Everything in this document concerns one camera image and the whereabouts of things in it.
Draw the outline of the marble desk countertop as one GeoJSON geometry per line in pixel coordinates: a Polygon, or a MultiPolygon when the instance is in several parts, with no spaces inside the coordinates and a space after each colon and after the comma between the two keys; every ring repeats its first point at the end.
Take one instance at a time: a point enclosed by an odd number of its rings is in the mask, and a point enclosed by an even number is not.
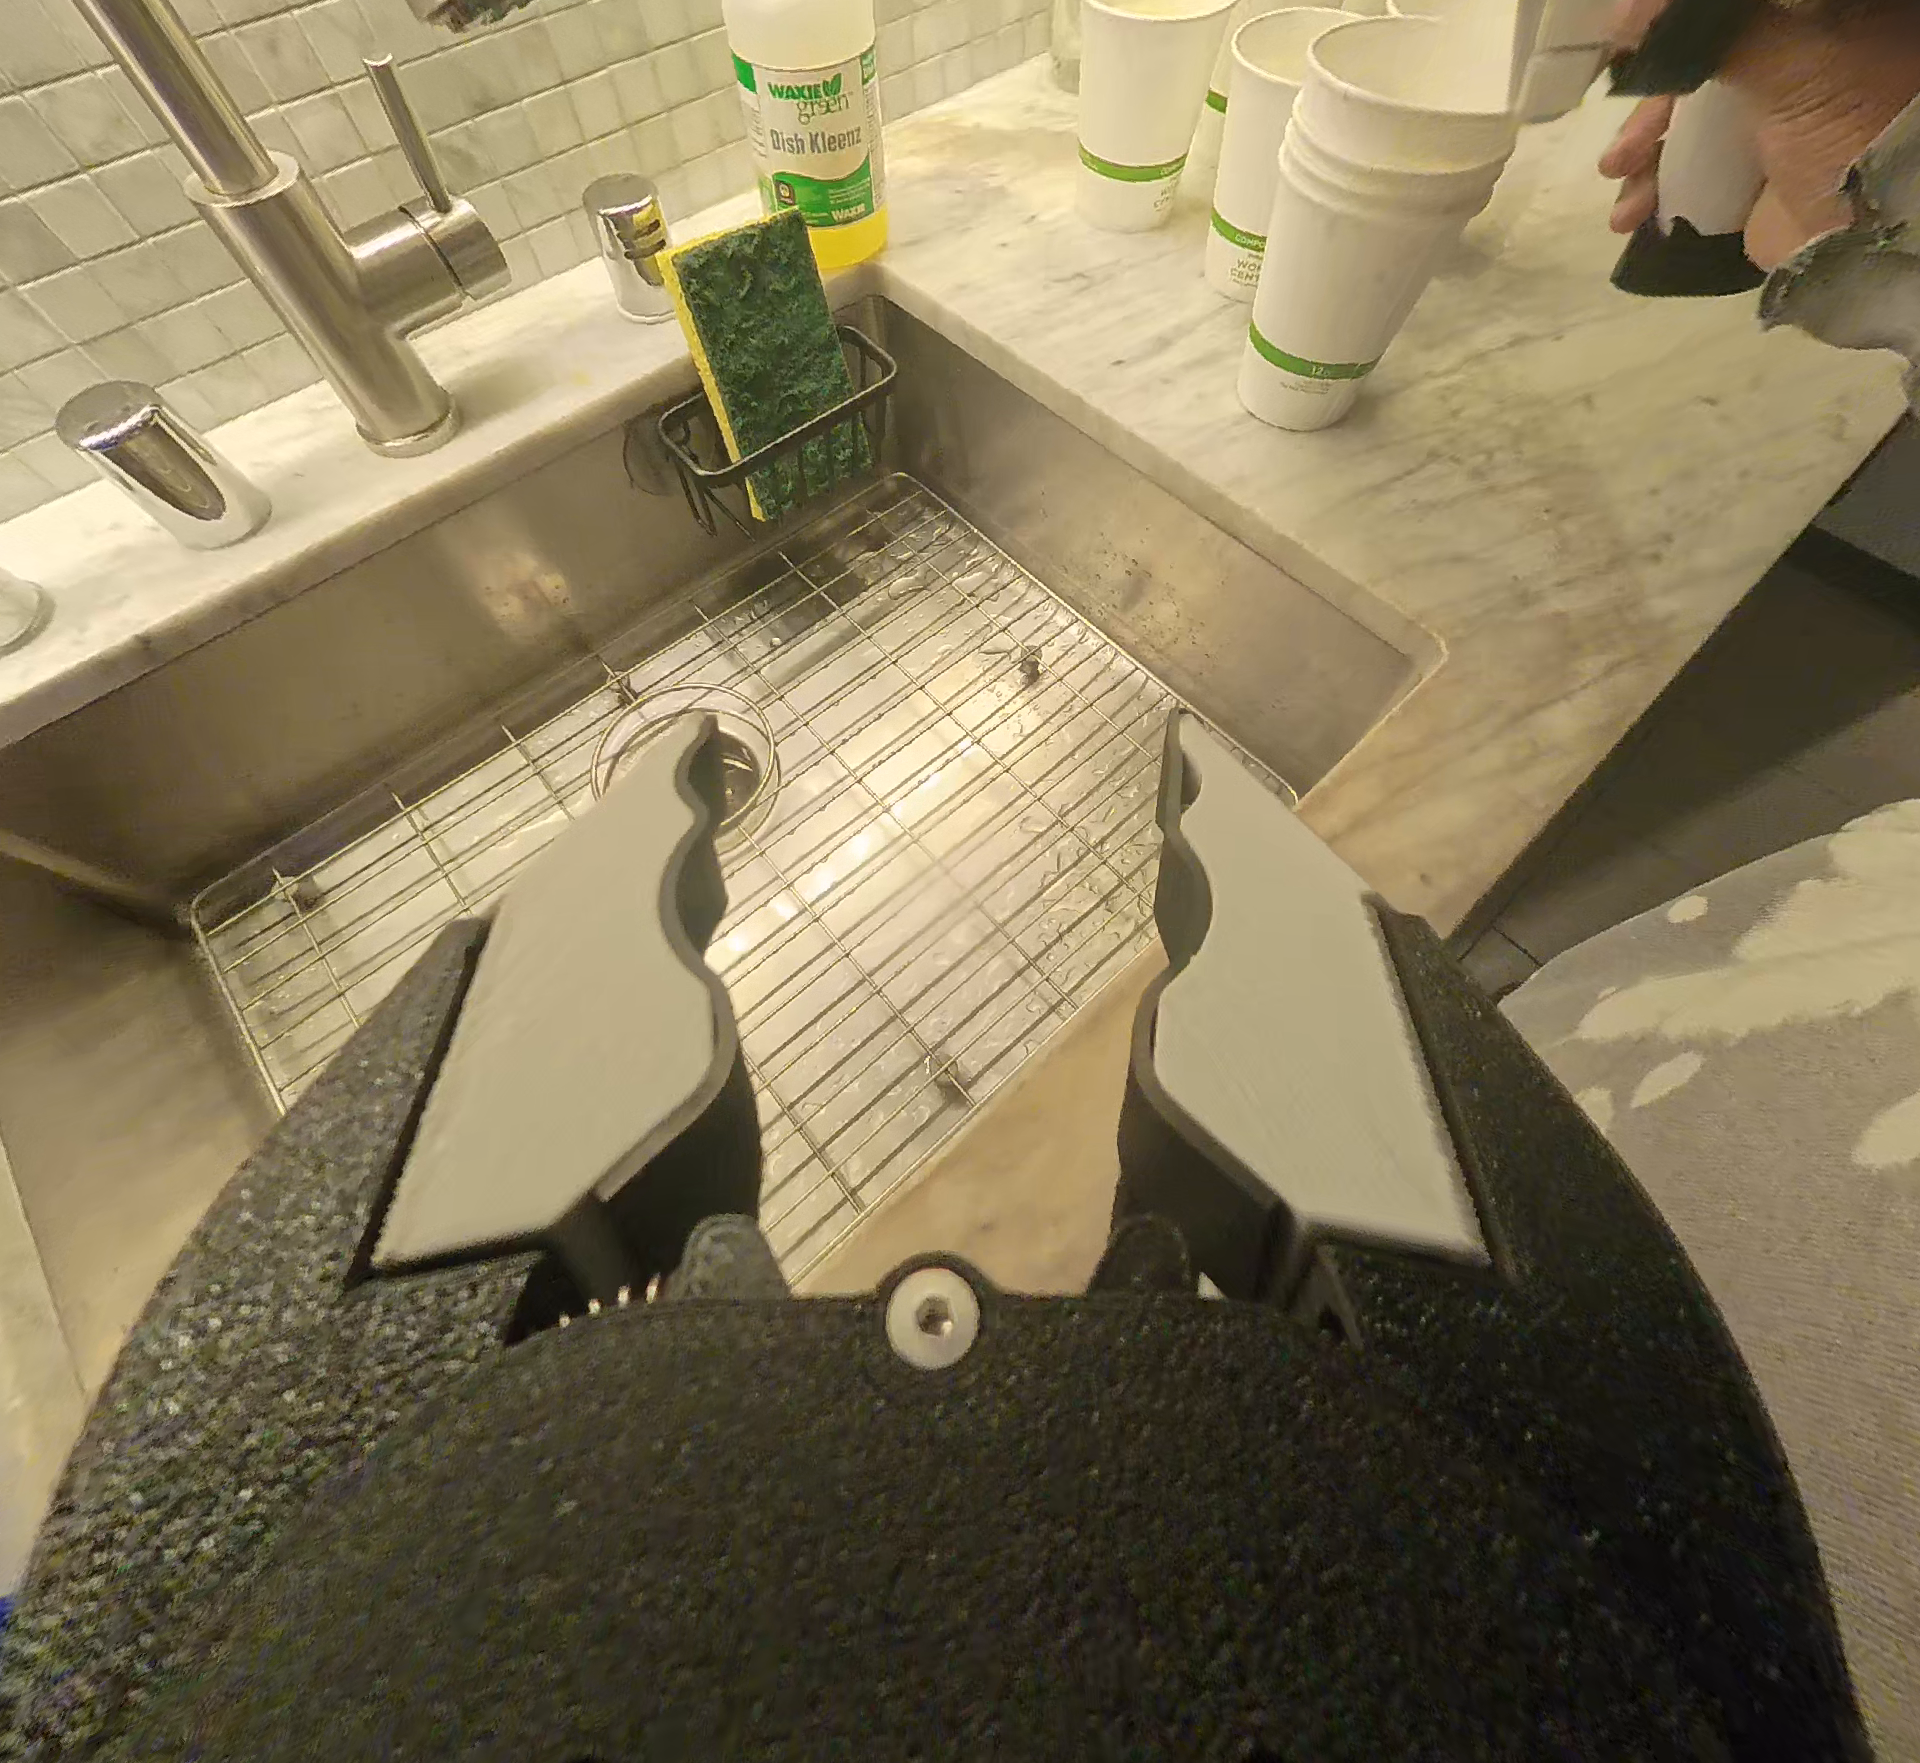
{"type": "MultiPolygon", "coordinates": [[[[1328,431],[1239,407],[1244,322],[1201,277],[1204,192],[1150,234],[1078,217],[1072,102],[1041,58],[887,131],[894,237],[835,285],[836,305],[896,303],[1059,392],[1090,431],[1139,437],[1221,526],[1277,538],[1432,637],[1433,667],[1305,800],[1382,896],[1446,931],[1901,402],[1892,358],[1763,331],[1748,298],[1610,285],[1619,240],[1592,157],[1619,117],[1596,95],[1521,134],[1328,431]]],[[[463,426],[423,457],[371,454],[322,385],[214,434],[273,505],[236,549],[181,551],[102,484],[8,522],[4,562],[57,613],[4,659],[4,730],[27,736],[618,434],[689,369],[679,329],[621,318],[593,265],[450,321],[426,351],[463,426]]],[[[6,1481],[62,1458],[167,1263],[102,1344],[81,1346],[32,1252],[4,1248],[6,1481]]]]}

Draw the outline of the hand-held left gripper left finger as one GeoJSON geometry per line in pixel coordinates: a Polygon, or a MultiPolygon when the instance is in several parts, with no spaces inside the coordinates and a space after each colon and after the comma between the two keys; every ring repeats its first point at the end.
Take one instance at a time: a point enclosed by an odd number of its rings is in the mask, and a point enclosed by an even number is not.
{"type": "Polygon", "coordinates": [[[532,1256],[581,1301],[754,1222],[759,1120],[708,948],[727,912],[714,713],[658,728],[508,886],[436,1047],[371,1273],[532,1256]]]}

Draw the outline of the steel kitchen faucet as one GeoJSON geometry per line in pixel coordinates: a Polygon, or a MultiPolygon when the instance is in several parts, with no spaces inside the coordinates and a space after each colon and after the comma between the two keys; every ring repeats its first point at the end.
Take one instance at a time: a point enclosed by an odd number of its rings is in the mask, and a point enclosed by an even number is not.
{"type": "Polygon", "coordinates": [[[73,0],[192,164],[187,198],[303,342],[375,454],[452,440],[462,414],[412,335],[510,285],[481,214],[450,190],[389,56],[364,69],[417,198],[343,229],[301,164],[255,141],[170,0],[73,0]]]}

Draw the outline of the steel sink drain strainer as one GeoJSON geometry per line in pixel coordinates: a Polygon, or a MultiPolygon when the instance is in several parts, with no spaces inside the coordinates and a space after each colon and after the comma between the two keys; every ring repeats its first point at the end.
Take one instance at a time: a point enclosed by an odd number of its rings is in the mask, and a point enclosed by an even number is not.
{"type": "Polygon", "coordinates": [[[670,681],[641,690],[624,686],[631,702],[600,733],[593,747],[589,787],[605,796],[624,766],[673,723],[708,711],[716,723],[718,766],[723,808],[716,824],[716,851],[739,849],[770,814],[781,787],[781,750],[762,704],[741,690],[708,681],[670,681]]]}

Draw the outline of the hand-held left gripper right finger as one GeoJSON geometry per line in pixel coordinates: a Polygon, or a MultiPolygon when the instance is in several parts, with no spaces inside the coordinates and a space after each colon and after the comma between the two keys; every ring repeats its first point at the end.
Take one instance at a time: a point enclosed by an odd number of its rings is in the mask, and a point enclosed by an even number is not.
{"type": "Polygon", "coordinates": [[[1490,1247],[1371,888],[1201,717],[1167,717],[1114,1219],[1219,1294],[1291,1304],[1324,1248],[1486,1275],[1490,1247]]]}

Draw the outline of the dish soap pump bottle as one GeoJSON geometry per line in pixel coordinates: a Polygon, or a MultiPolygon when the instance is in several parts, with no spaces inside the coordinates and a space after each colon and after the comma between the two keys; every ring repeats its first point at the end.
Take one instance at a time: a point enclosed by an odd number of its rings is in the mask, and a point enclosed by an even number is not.
{"type": "Polygon", "coordinates": [[[766,215],[807,226],[823,272],[890,237],[872,0],[722,0],[754,181],[766,215]]]}

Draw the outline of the person's grey mottled garment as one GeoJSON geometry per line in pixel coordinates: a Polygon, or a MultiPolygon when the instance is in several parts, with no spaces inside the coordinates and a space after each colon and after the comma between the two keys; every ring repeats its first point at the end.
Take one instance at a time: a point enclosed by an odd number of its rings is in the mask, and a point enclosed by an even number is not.
{"type": "Polygon", "coordinates": [[[1715,1299],[1796,1479],[1877,1759],[1918,1756],[1918,803],[1505,997],[1715,1299]]]}

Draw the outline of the group of white paper cups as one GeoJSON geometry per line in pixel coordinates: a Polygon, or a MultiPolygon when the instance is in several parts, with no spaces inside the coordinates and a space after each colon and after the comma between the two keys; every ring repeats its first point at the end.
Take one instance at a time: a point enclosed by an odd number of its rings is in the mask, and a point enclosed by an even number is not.
{"type": "Polygon", "coordinates": [[[1379,13],[1345,0],[1067,0],[1077,12],[1078,54],[1056,75],[1077,89],[1078,217],[1107,234],[1163,226],[1198,146],[1210,147],[1236,77],[1231,38],[1268,23],[1311,38],[1379,13]]]}

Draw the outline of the person's right hand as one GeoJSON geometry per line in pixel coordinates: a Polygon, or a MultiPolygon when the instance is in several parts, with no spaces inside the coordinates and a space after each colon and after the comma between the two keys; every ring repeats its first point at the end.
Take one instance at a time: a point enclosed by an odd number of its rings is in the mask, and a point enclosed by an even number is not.
{"type": "MultiPolygon", "coordinates": [[[[1638,46],[1668,0],[1619,0],[1611,42],[1638,46]]],[[[1810,240],[1842,228],[1850,167],[1918,91],[1918,0],[1763,1],[1720,79],[1755,114],[1763,188],[1745,226],[1745,255],[1774,269],[1810,240]]],[[[1615,236],[1633,234],[1658,203],[1658,173],[1673,99],[1643,99],[1596,161],[1619,185],[1615,236]]]]}

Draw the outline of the green and yellow sponge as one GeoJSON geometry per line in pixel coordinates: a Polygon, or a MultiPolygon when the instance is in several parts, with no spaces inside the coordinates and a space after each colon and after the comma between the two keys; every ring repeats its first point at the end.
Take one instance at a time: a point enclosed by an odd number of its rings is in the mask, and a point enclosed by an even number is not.
{"type": "Polygon", "coordinates": [[[727,457],[751,460],[741,481],[755,521],[776,521],[866,470],[871,437],[860,412],[772,456],[783,437],[854,397],[798,212],[670,243],[661,283],[727,457]]]}

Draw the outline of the stainless steel sink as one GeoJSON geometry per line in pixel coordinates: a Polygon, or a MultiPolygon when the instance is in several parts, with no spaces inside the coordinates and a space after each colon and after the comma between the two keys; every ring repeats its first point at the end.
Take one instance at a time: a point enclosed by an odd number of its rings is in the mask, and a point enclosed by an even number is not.
{"type": "Polygon", "coordinates": [[[875,479],[758,536],[695,525],[650,421],[288,591],[23,736],[4,730],[4,1248],[81,1344],[131,1315],[281,1109],[187,924],[192,899],[436,741],[723,564],[901,471],[1163,675],[1303,796],[1412,693],[1432,637],[1277,538],[1225,529],[1124,431],[903,307],[875,479]]]}

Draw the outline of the person's right forearm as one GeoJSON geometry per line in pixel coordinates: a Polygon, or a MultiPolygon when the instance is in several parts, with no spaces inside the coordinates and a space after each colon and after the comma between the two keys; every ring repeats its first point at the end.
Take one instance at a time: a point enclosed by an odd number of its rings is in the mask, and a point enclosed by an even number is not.
{"type": "Polygon", "coordinates": [[[1836,351],[1901,358],[1907,415],[1918,415],[1918,105],[1850,165],[1844,221],[1767,275],[1765,331],[1795,329],[1836,351]]]}

